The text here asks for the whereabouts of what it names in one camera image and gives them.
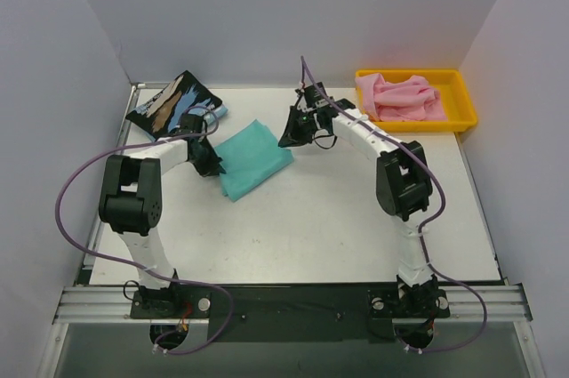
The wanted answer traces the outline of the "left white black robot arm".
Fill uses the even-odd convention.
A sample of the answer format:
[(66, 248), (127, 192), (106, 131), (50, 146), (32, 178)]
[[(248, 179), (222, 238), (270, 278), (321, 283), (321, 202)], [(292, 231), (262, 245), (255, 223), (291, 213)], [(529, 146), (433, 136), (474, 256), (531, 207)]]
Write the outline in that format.
[(183, 296), (176, 269), (168, 261), (158, 223), (163, 213), (162, 176), (190, 163), (202, 177), (225, 173), (222, 159), (207, 140), (210, 125), (204, 115), (181, 116), (173, 136), (130, 155), (107, 158), (100, 191), (99, 217), (117, 233), (132, 261), (139, 263), (141, 304), (164, 318), (177, 315)]

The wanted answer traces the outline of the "teal t shirt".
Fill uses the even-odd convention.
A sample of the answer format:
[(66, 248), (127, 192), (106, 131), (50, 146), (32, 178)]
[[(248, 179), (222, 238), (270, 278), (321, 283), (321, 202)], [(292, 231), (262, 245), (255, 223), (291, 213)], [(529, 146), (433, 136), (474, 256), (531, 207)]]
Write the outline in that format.
[(232, 202), (241, 199), (293, 162), (293, 153), (278, 146), (269, 128), (254, 120), (214, 148), (225, 170), (221, 192)]

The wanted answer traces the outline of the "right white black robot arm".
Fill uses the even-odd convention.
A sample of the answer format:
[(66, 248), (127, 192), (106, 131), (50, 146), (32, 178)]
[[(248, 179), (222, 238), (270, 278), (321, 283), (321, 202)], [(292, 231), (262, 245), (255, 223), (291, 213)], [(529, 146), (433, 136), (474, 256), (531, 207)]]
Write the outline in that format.
[(425, 212), (433, 192), (426, 172), (402, 148), (421, 161), (420, 143), (390, 142), (368, 116), (349, 100), (324, 98), (320, 83), (295, 90), (297, 100), (289, 108), (281, 148), (294, 148), (317, 141), (317, 134), (342, 139), (375, 164), (375, 196), (393, 219), (399, 239), (397, 306), (407, 315), (417, 315), (429, 304), (436, 280), (423, 252), (418, 227), (411, 224), (413, 213)]

